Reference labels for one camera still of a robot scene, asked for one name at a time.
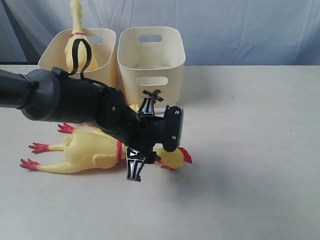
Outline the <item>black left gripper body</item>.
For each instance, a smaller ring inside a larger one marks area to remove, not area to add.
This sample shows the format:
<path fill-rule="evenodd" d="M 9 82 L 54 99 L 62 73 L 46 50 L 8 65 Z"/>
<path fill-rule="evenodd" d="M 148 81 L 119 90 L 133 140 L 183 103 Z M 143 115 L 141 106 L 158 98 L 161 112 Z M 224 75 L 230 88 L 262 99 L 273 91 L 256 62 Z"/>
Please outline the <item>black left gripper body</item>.
<path fill-rule="evenodd" d="M 103 132 L 135 150 L 151 150 L 163 144 L 160 117 L 146 117 L 126 104 L 124 94 L 115 88 L 99 93 L 96 125 Z"/>

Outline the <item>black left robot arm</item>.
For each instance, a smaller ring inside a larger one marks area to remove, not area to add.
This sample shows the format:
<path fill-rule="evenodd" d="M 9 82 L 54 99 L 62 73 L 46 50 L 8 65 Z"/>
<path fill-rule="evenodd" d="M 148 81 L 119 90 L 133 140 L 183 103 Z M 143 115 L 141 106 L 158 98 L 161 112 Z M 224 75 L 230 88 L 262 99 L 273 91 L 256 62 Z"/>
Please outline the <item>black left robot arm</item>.
<path fill-rule="evenodd" d="M 64 71 L 36 69 L 23 75 L 2 70 L 0 106 L 20 110 L 32 121 L 56 122 L 65 133 L 62 143 L 31 145 L 35 154 L 62 151 L 63 161 L 22 159 L 24 169 L 73 174 L 127 160 L 127 178 L 140 181 L 143 166 L 162 159 L 163 149 L 154 148 L 161 142 L 161 119 L 142 116 L 120 90 L 93 80 L 74 79 Z"/>

